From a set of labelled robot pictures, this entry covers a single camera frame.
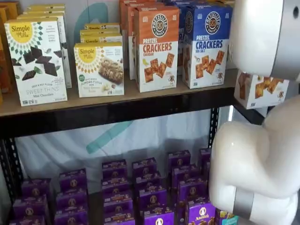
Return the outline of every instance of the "shelf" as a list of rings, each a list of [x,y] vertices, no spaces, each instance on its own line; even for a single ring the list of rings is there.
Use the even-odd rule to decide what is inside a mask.
[[[237,70],[227,70],[225,83],[190,90],[181,78],[177,88],[139,93],[135,81],[125,79],[125,95],[79,98],[77,88],[67,91],[68,101],[20,106],[17,91],[4,95],[0,106],[0,137],[19,137],[91,127],[174,113],[233,105]]]

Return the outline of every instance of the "pretzel crackers cheddar box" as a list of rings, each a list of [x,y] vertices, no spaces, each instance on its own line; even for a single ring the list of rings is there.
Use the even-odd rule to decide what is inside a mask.
[[[161,206],[143,212],[145,225],[174,225],[174,211],[168,206]]]
[[[135,68],[140,92],[176,87],[178,24],[177,7],[135,10]]]
[[[103,179],[101,184],[103,194],[117,194],[130,189],[130,183],[126,177]]]
[[[134,225],[134,211],[125,210],[123,212],[105,213],[103,221],[104,225]]]
[[[21,185],[23,197],[37,197],[46,195],[50,199],[51,179],[25,179]]]
[[[246,109],[278,105],[284,102],[288,86],[288,80],[249,75],[239,71],[234,97]]]
[[[59,53],[58,56],[63,60],[63,69],[65,72],[66,79],[66,87],[72,88],[71,81],[71,71],[70,71],[70,62],[69,62],[69,53],[68,53],[68,44],[67,44],[67,36],[66,36],[66,26],[64,20],[64,13],[34,13],[34,14],[23,14],[18,16],[17,19],[32,19],[32,18],[57,18],[58,22],[58,30],[60,33],[60,44],[62,46],[62,54]]]
[[[59,180],[60,180],[60,189],[62,192],[77,187],[83,189],[87,188],[85,169],[63,172],[60,174]]]
[[[188,201],[186,204],[186,224],[215,224],[216,208],[208,198],[199,197]]]
[[[189,88],[224,83],[232,8],[203,3],[186,8],[183,81]]]
[[[103,196],[103,211],[121,212],[123,210],[132,210],[132,194],[131,191],[123,191],[116,194],[106,194]]]
[[[21,106],[67,101],[57,18],[10,20],[5,30]]]
[[[56,211],[54,217],[55,225],[80,224],[88,225],[88,209],[86,205],[71,206],[62,210]]]
[[[157,163],[154,157],[132,163],[133,177],[153,173],[155,171],[157,171]]]
[[[56,196],[56,208],[61,210],[70,206],[85,205],[88,202],[86,189],[75,188],[60,192]]]
[[[124,95],[121,42],[74,46],[79,97]]]
[[[126,160],[116,160],[111,162],[102,163],[103,179],[117,176],[127,176],[127,163]]]

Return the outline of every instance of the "pretzel crackers box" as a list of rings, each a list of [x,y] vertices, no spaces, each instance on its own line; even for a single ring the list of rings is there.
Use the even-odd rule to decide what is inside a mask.
[[[178,25],[177,7],[135,10],[135,68],[140,92],[176,87]]]
[[[288,85],[288,80],[249,75],[239,71],[234,97],[246,109],[278,105],[284,102]]]
[[[231,16],[225,4],[187,7],[182,79],[189,88],[224,83]]]

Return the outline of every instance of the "orange cracker box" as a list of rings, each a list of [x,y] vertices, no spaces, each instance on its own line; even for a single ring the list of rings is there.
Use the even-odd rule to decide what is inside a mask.
[[[172,6],[135,10],[135,68],[140,92],[175,88],[179,9]]]
[[[131,80],[134,80],[136,77],[135,70],[135,38],[134,38],[134,11],[136,7],[151,7],[154,5],[163,6],[162,2],[143,2],[143,3],[131,3],[126,4],[126,41],[128,41],[128,65],[129,65],[129,77]]]

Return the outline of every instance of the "cracker image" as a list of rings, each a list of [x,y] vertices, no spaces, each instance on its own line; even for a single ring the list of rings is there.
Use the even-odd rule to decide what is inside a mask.
[[[174,54],[168,53],[167,60],[165,62],[165,64],[167,65],[167,67],[169,67],[169,68],[172,67],[173,60],[174,60]]]
[[[209,74],[212,74],[215,70],[215,67],[216,67],[216,61],[211,59],[210,60],[210,64],[208,65],[208,68],[206,69],[206,71],[209,73]]]
[[[153,81],[153,72],[152,72],[151,67],[145,68],[145,80],[146,80],[146,83]]]
[[[201,58],[201,60],[202,60],[203,69],[207,69],[210,64],[210,57],[208,55],[206,55],[206,56],[203,56]]]
[[[196,65],[196,79],[203,77],[202,63]]]
[[[167,68],[167,65],[164,64],[163,62],[160,63],[159,65],[159,71],[157,73],[157,75],[161,78],[163,78],[164,74],[165,74],[165,69]]]
[[[222,60],[223,60],[224,54],[225,54],[225,52],[223,52],[221,50],[218,51],[217,58],[216,58],[217,64],[219,64],[219,65],[222,64]]]
[[[151,64],[152,72],[153,73],[158,73],[158,68],[159,68],[159,66],[158,66],[158,59],[156,58],[154,60],[151,60],[150,64]]]

